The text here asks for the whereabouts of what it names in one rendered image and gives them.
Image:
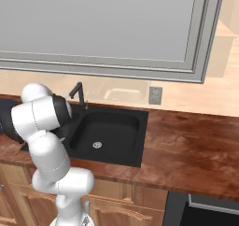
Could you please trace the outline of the black double basin sink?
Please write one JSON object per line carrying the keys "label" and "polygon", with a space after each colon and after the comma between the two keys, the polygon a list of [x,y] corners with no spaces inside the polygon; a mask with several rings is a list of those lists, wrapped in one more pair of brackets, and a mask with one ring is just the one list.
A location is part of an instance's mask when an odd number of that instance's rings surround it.
{"label": "black double basin sink", "polygon": [[148,112],[102,106],[80,111],[72,104],[71,121],[52,130],[75,159],[141,167]]}

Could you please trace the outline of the black sink tap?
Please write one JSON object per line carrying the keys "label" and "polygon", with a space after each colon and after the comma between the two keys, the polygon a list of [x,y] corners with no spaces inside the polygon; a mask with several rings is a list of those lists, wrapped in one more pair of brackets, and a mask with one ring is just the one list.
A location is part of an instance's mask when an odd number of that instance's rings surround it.
{"label": "black sink tap", "polygon": [[73,99],[76,93],[78,93],[80,109],[87,110],[88,104],[84,99],[83,85],[81,82],[78,82],[74,89],[69,93],[70,98]]}

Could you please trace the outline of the grey framed window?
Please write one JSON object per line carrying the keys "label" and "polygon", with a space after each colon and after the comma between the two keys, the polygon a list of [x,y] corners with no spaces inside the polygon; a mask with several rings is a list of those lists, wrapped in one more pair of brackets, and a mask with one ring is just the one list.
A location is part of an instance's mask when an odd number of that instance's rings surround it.
{"label": "grey framed window", "polygon": [[0,0],[0,68],[202,83],[222,0]]}

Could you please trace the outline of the wooden cupboard door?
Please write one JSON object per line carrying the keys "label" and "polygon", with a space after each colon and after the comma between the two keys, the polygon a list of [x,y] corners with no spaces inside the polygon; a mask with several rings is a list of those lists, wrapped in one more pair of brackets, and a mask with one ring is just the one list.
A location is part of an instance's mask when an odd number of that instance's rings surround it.
{"label": "wooden cupboard door", "polygon": [[49,226],[57,217],[56,197],[35,191],[32,187],[10,185],[26,226]]}
{"label": "wooden cupboard door", "polygon": [[162,226],[163,210],[92,197],[84,197],[82,202],[90,203],[90,216],[95,226]]}

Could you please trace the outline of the black dishwasher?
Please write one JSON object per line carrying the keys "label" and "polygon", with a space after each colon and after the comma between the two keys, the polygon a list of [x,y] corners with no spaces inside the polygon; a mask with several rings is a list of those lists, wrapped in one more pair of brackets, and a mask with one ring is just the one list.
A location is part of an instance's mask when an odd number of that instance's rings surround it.
{"label": "black dishwasher", "polygon": [[189,194],[169,192],[162,226],[239,226],[239,215],[189,206]]}

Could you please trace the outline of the grey wall socket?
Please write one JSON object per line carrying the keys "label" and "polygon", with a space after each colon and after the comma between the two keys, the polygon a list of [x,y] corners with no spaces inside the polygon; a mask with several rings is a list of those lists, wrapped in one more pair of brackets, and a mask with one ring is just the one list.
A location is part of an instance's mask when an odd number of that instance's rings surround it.
{"label": "grey wall socket", "polygon": [[151,105],[160,105],[162,103],[162,87],[149,87],[148,102]]}

